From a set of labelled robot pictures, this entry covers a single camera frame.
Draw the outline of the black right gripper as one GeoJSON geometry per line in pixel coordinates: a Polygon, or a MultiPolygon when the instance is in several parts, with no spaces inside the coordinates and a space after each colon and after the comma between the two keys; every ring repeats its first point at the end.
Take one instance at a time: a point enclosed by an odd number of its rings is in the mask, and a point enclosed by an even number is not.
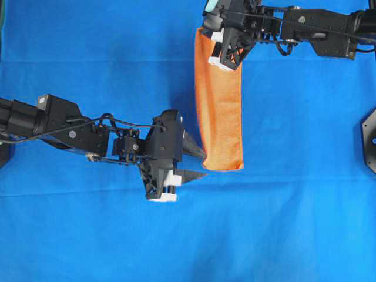
{"type": "Polygon", "coordinates": [[[209,63],[224,71],[235,71],[263,36],[263,19],[253,17],[261,1],[218,1],[223,19],[221,30],[214,32],[203,26],[203,34],[215,42],[209,63]]]}

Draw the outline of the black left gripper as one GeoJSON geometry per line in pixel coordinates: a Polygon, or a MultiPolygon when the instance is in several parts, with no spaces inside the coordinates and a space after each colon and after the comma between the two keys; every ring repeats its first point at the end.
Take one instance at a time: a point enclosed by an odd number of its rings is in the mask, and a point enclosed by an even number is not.
{"type": "Polygon", "coordinates": [[[198,159],[206,158],[204,150],[184,131],[182,123],[152,122],[138,164],[148,201],[175,202],[177,186],[207,176],[203,172],[177,169],[182,153],[198,159]]]}

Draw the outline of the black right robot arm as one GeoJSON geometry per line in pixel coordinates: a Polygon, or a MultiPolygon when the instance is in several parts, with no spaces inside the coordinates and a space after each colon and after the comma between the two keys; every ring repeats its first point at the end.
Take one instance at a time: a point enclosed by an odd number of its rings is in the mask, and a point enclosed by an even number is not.
{"type": "Polygon", "coordinates": [[[215,42],[208,62],[224,71],[237,70],[258,43],[273,44],[288,56],[308,42],[318,56],[355,59],[375,51],[375,1],[348,15],[261,1],[207,1],[202,32],[215,42]]]}

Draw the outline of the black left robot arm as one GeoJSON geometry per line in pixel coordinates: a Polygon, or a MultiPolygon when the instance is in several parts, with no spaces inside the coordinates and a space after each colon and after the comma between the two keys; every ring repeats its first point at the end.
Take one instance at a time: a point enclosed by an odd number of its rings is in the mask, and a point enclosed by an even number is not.
{"type": "Polygon", "coordinates": [[[177,166],[183,155],[204,160],[206,154],[174,109],[143,126],[116,119],[111,113],[91,119],[81,114],[77,104],[54,95],[40,96],[36,106],[1,99],[1,166],[10,161],[13,145],[37,139],[84,155],[90,162],[137,166],[148,201],[175,202],[177,187],[206,176],[177,166]],[[144,127],[149,132],[142,139],[144,127]]]}

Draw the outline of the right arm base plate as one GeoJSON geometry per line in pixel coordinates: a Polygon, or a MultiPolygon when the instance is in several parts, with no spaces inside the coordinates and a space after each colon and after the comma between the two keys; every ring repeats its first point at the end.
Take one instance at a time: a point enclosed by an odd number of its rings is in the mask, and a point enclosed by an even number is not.
{"type": "Polygon", "coordinates": [[[362,115],[353,132],[357,163],[367,175],[375,177],[375,107],[362,115]]]}

